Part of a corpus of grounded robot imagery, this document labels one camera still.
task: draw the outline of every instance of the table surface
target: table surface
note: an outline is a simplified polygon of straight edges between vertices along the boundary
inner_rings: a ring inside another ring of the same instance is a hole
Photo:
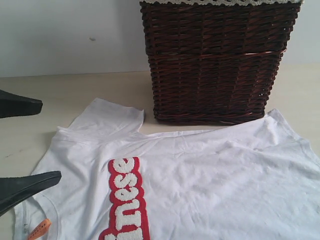
[[[68,127],[94,98],[145,109],[144,134],[222,126],[168,126],[153,117],[149,72],[0,78],[0,89],[43,101],[36,116],[0,119],[0,177],[29,175],[48,149],[57,126]],[[320,156],[320,64],[282,65],[266,111],[280,110]],[[0,217],[0,239],[13,239],[14,214]]]

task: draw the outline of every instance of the brown wicker basket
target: brown wicker basket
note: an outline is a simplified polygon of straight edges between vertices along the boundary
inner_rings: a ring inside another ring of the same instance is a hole
[[[264,116],[301,3],[140,5],[158,121],[239,124]]]

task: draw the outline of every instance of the basket rim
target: basket rim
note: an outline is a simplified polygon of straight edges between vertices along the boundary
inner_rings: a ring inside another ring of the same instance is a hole
[[[148,4],[188,4],[188,5],[208,5],[212,4],[215,6],[225,5],[225,6],[258,6],[262,4],[297,4],[297,3],[304,3],[304,0],[139,0],[141,3],[148,3]]]

